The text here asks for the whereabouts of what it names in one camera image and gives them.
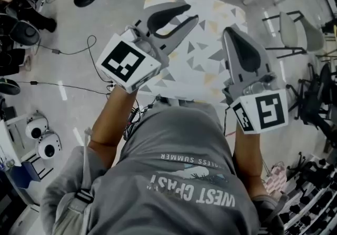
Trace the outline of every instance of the gray t-shirt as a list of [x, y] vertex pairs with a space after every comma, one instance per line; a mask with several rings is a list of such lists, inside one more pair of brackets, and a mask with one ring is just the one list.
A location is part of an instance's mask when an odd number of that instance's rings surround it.
[[[88, 234], [243, 235], [260, 228], [211, 106], [158, 105], [136, 126], [116, 166], [105, 170], [91, 149], [88, 157], [96, 178]], [[47, 234], [62, 196], [81, 187], [82, 172], [78, 147], [43, 197]]]

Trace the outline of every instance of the patterned paper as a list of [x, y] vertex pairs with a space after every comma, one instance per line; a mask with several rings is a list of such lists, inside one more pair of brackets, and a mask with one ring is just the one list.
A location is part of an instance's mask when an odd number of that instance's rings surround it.
[[169, 55], [169, 67], [146, 82], [139, 93], [226, 105], [221, 90], [230, 75], [224, 64], [222, 32], [228, 26], [247, 32], [245, 12], [219, 0], [145, 0], [144, 8], [168, 2], [186, 2], [191, 9], [172, 19], [160, 34], [196, 14], [199, 23]]

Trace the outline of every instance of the white dome camera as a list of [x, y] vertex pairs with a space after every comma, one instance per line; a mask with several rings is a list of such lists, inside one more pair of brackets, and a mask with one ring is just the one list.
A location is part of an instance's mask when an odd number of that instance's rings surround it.
[[60, 138], [51, 131], [47, 131], [36, 142], [36, 152], [42, 159], [53, 158], [61, 149]]
[[48, 121], [43, 115], [34, 113], [27, 118], [26, 135], [30, 139], [38, 139], [47, 129]]

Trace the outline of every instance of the white tile floor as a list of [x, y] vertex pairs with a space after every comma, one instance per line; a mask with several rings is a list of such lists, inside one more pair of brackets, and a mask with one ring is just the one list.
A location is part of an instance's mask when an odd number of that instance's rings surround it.
[[[278, 14], [282, 11], [301, 10], [310, 22], [319, 26], [329, 20], [327, 6], [320, 0], [287, 0], [278, 6], [273, 2], [277, 0], [256, 0], [249, 6], [244, 6], [242, 0], [222, 0], [238, 5], [246, 11], [249, 34], [257, 41], [267, 46], [281, 46], [278, 36], [279, 26], [277, 20], [272, 21], [274, 36], [270, 27], [262, 23], [261, 19], [266, 15]], [[42, 13], [57, 19], [58, 27], [55, 33], [42, 32], [41, 44], [59, 48], [66, 53], [75, 52], [86, 47], [88, 36], [95, 35], [97, 43], [92, 48], [94, 60], [96, 60], [108, 40], [114, 33], [123, 31], [126, 25], [136, 19], [144, 0], [96, 0], [86, 8], [77, 8], [73, 0], [57, 0], [45, 4]], [[306, 45], [305, 39], [300, 39], [301, 44]], [[299, 78], [307, 77], [307, 63], [312, 62], [317, 70], [320, 68], [313, 55], [297, 55], [282, 60], [284, 76], [282, 77], [280, 60], [276, 59], [276, 52], [270, 52], [270, 60], [273, 71], [279, 77], [279, 86], [286, 83], [297, 85]], [[10, 78], [16, 81], [62, 82], [66, 85], [74, 85], [94, 89], [100, 92], [106, 91], [106, 84], [101, 82], [93, 68], [88, 51], [76, 55], [56, 55], [49, 50], [40, 48], [33, 61], [33, 69], [30, 73], [19, 73]], [[36, 202], [39, 202], [45, 186], [57, 175], [60, 168], [69, 156], [72, 148], [82, 141], [78, 140], [77, 132], [84, 139], [84, 130], [91, 127], [103, 108], [106, 98], [104, 95], [66, 88], [67, 99], [62, 98], [57, 86], [21, 84], [22, 92], [18, 96], [7, 96], [7, 104], [16, 107], [18, 114], [32, 112], [36, 109], [48, 118], [49, 125], [61, 138], [63, 151], [47, 165], [54, 166], [53, 175], [44, 179], [43, 183], [32, 182], [29, 193]], [[152, 97], [139, 95], [137, 97], [141, 105], [152, 102]], [[289, 103], [294, 100], [289, 94]], [[224, 119], [224, 108], [216, 107], [221, 121]], [[296, 159], [299, 151], [306, 153], [320, 153], [323, 148], [324, 136], [312, 126], [306, 126], [301, 121], [293, 119], [290, 114], [289, 126], [268, 132], [262, 135], [262, 154], [269, 167], [275, 162], [283, 161], [286, 165]], [[229, 111], [227, 116], [227, 133], [235, 130], [236, 119]], [[235, 135], [228, 137], [231, 147], [234, 145]]]

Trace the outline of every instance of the white marker cube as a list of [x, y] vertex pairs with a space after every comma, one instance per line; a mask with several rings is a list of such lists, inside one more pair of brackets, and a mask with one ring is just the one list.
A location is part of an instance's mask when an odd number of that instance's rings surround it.
[[134, 43], [114, 34], [96, 62], [126, 92], [132, 93], [159, 74], [161, 63]]
[[285, 89], [244, 95], [231, 108], [245, 134], [257, 134], [288, 125]]

